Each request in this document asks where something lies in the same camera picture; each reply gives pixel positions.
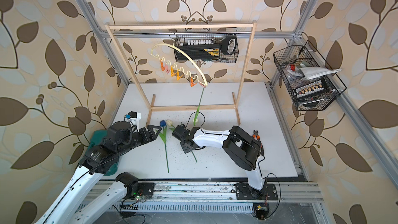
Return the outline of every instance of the wallpaper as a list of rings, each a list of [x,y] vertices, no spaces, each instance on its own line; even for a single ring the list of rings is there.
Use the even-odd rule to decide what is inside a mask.
[[[319,0],[304,30],[398,157],[398,0]]]
[[[32,223],[124,90],[74,0],[0,0],[2,223]]]
[[[341,68],[347,93],[397,155],[397,0],[319,0],[304,37]],[[336,102],[297,112],[275,87],[305,170],[336,224],[396,223],[398,192]]]

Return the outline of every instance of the black wire basket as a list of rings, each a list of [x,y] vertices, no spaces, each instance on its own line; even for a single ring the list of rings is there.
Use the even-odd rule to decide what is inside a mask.
[[[273,54],[274,62],[281,74],[282,80],[286,85],[296,110],[323,111],[344,92],[347,87],[337,73],[323,75],[314,79],[306,79],[305,77],[289,79],[291,76],[286,71],[289,67],[300,66],[302,62],[307,63],[310,67],[319,67],[312,56],[312,53],[318,51],[309,44],[311,43],[307,41],[303,46],[292,45],[276,51]],[[319,55],[325,61],[325,65],[329,69],[333,69],[320,53]]]
[[[205,62],[236,62],[239,49],[235,34],[177,34],[174,46],[194,60]],[[177,62],[188,60],[174,50]]]

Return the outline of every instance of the wooden stick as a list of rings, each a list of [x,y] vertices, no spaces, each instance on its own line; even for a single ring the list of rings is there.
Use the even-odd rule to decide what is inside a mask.
[[[232,92],[232,98],[234,99],[234,104],[235,104],[236,119],[238,120],[238,126],[240,126],[240,118],[239,118],[238,106],[236,105],[236,102],[235,102],[235,93],[234,92]]]
[[[153,112],[161,111],[196,111],[198,106],[154,106],[152,107]],[[201,110],[225,110],[235,109],[235,104],[226,105],[201,105]]]
[[[150,103],[151,108],[149,109],[149,113],[148,113],[148,117],[147,117],[147,124],[145,126],[150,124],[149,122],[150,122],[150,119],[152,117],[152,107],[155,104],[155,98],[156,98],[156,95],[154,94],[152,96],[152,102]]]
[[[112,42],[115,44],[116,50],[119,53],[121,60],[123,61],[124,65],[129,69],[131,78],[132,78],[134,84],[137,86],[138,92],[140,92],[142,99],[144,100],[145,104],[147,105],[147,108],[150,110],[151,105],[149,104],[149,101],[144,93],[144,90],[142,90],[142,87],[141,87],[140,83],[138,82],[138,79],[135,76],[134,71],[132,70],[132,67],[130,66],[130,63],[128,62],[126,54],[123,52],[122,47],[120,46],[120,42],[113,35],[109,25],[106,24],[105,28],[108,31],[108,34],[112,39]]]
[[[111,25],[110,29],[130,29],[130,30],[147,30],[147,29],[177,29],[177,28],[244,28],[253,27],[253,24],[181,24],[181,25]]]
[[[250,34],[250,38],[249,38],[249,42],[248,42],[248,48],[246,50],[246,56],[245,56],[245,61],[244,61],[244,65],[243,65],[243,70],[242,70],[242,76],[240,78],[240,83],[239,83],[239,90],[238,90],[238,97],[236,97],[236,108],[238,107],[239,104],[239,100],[240,100],[240,95],[242,93],[242,87],[243,87],[243,81],[245,80],[245,73],[246,73],[246,69],[248,66],[248,62],[249,62],[249,56],[250,56],[250,52],[251,52],[251,45],[253,44],[253,39],[254,39],[254,33],[256,32],[256,26],[257,26],[257,22],[254,20],[253,21],[253,27],[251,28],[251,34]]]

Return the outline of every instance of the white towel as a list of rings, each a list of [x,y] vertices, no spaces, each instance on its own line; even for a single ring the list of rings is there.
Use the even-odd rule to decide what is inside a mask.
[[[317,77],[321,77],[322,75],[327,75],[329,73],[337,73],[341,71],[341,68],[329,70],[323,67],[302,67],[301,72],[303,72],[304,76],[307,79],[314,79]]]

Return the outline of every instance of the white table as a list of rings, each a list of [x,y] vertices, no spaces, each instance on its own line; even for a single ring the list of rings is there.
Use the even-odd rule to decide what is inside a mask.
[[[190,87],[189,83],[143,83],[141,84],[149,101],[156,94],[155,106],[195,105],[199,103],[202,87]],[[239,83],[209,83],[205,88],[202,105],[233,104],[231,92],[238,92]],[[264,146],[265,160],[260,163],[264,176],[272,172],[277,177],[297,177],[281,127],[273,109],[271,99],[264,82],[244,83],[239,102],[240,127],[250,135],[258,130]],[[140,112],[140,128],[144,127],[149,110],[145,106],[135,84],[130,84],[117,111],[115,122],[122,121],[130,111]],[[229,130],[237,125],[234,109],[201,111],[206,122],[203,129]],[[150,124],[159,126],[161,120],[170,119],[177,126],[187,123],[192,111],[153,112]],[[192,116],[188,128],[193,125]],[[198,123],[203,122],[199,114]],[[245,171],[238,167],[223,149],[206,147],[203,150],[184,154],[180,142],[167,130],[167,172],[164,143],[160,137],[153,142],[137,147],[123,155],[114,179],[122,172],[129,172],[139,179],[187,179],[187,178],[238,178],[246,177]]]

